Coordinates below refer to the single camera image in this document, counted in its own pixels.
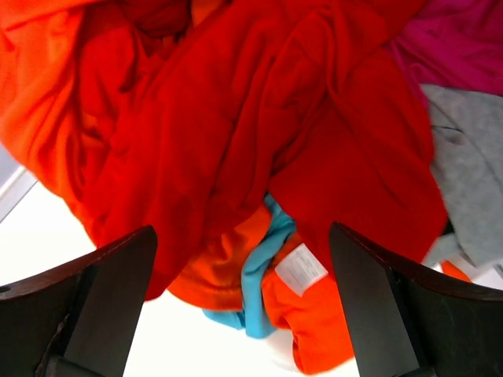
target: pile of clothes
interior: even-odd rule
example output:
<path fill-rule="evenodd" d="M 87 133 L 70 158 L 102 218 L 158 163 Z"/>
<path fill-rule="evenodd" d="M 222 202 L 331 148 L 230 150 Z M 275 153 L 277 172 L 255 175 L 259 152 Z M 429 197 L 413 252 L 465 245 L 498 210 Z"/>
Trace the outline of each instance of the pile of clothes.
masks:
<path fill-rule="evenodd" d="M 334 221 L 417 262 L 501 257 L 501 16 L 498 0 L 2 0 L 0 141 L 96 245 L 154 226 L 146 299 L 168 289 L 253 337 L 290 328 L 299 369 L 322 372 L 352 356 Z"/>

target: magenta fabric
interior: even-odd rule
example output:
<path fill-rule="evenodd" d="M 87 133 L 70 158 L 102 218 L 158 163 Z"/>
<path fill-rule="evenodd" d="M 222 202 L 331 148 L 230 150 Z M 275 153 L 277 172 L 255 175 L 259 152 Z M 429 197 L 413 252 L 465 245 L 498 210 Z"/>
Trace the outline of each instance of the magenta fabric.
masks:
<path fill-rule="evenodd" d="M 503 1 L 430 0 L 388 49 L 419 84 L 503 95 Z"/>

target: care label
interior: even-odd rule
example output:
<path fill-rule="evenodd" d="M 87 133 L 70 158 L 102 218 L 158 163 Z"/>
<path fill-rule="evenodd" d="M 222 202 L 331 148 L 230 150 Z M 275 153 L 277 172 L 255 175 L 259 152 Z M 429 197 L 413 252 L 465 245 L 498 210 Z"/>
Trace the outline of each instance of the care label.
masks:
<path fill-rule="evenodd" d="M 329 274 L 304 243 L 283 259 L 275 271 L 298 296 Z"/>

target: turquoise fabric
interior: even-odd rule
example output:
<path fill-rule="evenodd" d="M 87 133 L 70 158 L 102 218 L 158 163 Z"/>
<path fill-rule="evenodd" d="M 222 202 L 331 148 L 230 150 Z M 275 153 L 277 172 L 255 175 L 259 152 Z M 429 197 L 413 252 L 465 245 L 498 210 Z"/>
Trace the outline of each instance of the turquoise fabric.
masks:
<path fill-rule="evenodd" d="M 267 318 L 262 300 L 262 278 L 274 255 L 296 231 L 295 222 L 280 208 L 271 195 L 264 203 L 272 215 L 269 231 L 244 263 L 241 271 L 243 310 L 240 312 L 203 310 L 211 320 L 236 329 L 244 328 L 251 338 L 263 339 L 275 330 Z"/>

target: gray fabric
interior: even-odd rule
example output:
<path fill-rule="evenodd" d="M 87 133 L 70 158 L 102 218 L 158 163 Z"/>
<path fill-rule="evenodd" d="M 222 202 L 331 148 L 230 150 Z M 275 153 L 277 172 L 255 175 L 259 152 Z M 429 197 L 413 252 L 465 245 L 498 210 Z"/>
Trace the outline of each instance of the gray fabric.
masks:
<path fill-rule="evenodd" d="M 465 253 L 473 265 L 503 258 L 503 97 L 424 85 L 435 140 L 431 172 L 455 234 L 425 264 Z"/>

